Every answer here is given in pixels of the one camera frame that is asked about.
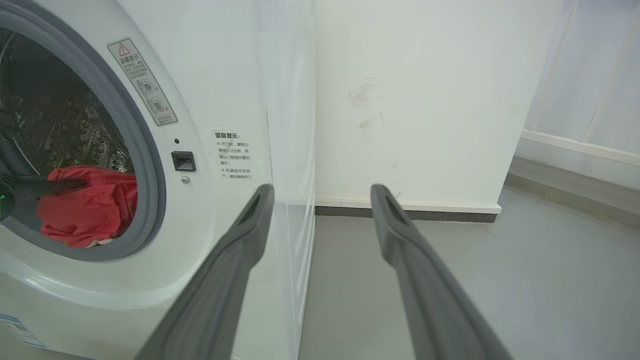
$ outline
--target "washing machine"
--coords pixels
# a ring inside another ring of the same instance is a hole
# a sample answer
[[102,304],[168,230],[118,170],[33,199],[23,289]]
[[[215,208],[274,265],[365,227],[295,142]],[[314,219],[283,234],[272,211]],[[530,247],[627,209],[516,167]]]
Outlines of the washing machine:
[[295,359],[314,234],[310,0],[0,1],[0,179],[86,165],[134,174],[126,231],[43,235],[41,197],[0,222],[0,322],[25,346],[134,358],[271,183],[237,359]]

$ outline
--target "warning triangle symbol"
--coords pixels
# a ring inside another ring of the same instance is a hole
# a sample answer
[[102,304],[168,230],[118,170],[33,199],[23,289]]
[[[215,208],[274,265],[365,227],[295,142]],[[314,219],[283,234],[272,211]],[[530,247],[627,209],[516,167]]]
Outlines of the warning triangle symbol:
[[120,56],[129,55],[131,52],[127,49],[124,44],[120,44]]

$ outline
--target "instruction sticker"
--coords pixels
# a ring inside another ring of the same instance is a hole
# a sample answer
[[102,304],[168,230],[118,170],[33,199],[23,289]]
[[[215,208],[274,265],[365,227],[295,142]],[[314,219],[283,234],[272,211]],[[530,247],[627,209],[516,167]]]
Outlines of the instruction sticker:
[[131,39],[126,38],[109,44],[107,47],[147,105],[156,124],[160,126],[178,122],[162,88],[158,85],[138,49],[133,46]]
[[35,347],[47,348],[40,342],[40,340],[33,336],[31,331],[29,331],[29,329],[27,329],[27,327],[24,326],[18,318],[0,314],[0,324],[9,328],[13,335],[15,335],[15,337],[21,342]]
[[216,152],[220,176],[238,181],[250,180],[255,172],[252,167],[252,153],[247,139],[238,133],[214,130]]

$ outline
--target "laundry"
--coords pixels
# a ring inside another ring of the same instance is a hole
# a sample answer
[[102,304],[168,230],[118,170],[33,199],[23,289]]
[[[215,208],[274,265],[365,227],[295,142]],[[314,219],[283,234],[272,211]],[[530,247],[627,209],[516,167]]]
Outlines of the laundry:
[[136,176],[98,167],[57,168],[49,180],[85,179],[86,187],[40,201],[42,234],[72,248],[105,244],[124,234],[136,214]]

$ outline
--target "washing machine door opening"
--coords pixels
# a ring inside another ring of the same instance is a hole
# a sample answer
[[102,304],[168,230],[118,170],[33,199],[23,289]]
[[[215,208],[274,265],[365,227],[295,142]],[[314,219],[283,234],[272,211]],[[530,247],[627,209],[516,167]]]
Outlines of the washing machine door opening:
[[164,173],[145,119],[104,59],[32,3],[0,1],[0,225],[61,256],[148,245]]

